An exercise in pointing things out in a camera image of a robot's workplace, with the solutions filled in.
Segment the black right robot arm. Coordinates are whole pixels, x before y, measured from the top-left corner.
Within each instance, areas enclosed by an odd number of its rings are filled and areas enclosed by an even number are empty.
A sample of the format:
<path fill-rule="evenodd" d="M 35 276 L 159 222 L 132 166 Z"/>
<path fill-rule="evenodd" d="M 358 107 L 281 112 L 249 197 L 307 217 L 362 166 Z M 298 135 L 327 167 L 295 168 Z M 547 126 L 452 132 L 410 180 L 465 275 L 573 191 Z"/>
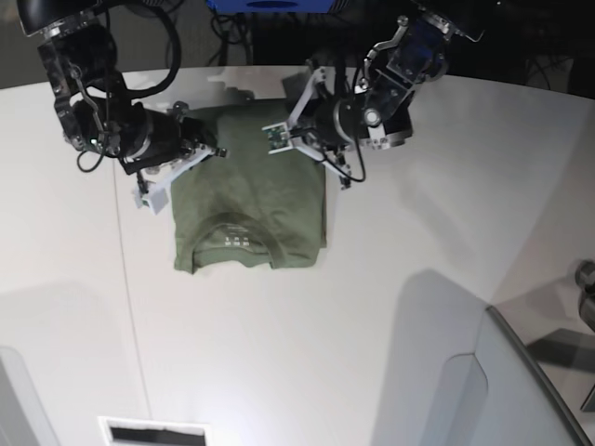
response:
<path fill-rule="evenodd" d="M 136 2 L 165 28 L 172 51 L 166 77 L 157 85 L 132 89 L 117 68 L 118 52 L 109 20 L 117 1 L 19 1 L 20 23 L 28 36 L 42 34 L 37 48 L 54 94 L 54 110 L 65 140 L 79 155 L 96 153 L 119 161 L 125 172 L 187 160 L 214 149 L 204 123 L 177 102 L 167 112 L 142 101 L 168 89 L 181 64 L 181 42 L 173 20 L 161 8 Z"/>

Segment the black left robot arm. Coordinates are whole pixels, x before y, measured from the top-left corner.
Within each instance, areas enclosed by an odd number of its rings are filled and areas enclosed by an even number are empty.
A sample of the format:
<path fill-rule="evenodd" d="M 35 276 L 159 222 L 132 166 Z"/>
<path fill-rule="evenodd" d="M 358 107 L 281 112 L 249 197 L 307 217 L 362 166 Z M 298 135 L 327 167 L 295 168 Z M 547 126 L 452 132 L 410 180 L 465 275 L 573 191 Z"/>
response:
<path fill-rule="evenodd" d="M 490 1 L 417 1 L 394 35 L 364 56 L 348 92 L 328 92 L 321 70 L 287 122 L 291 135 L 313 148 L 352 146 L 385 150 L 405 143 L 413 127 L 408 107 L 418 89 L 448 69 L 456 36 L 479 41 L 493 12 Z"/>

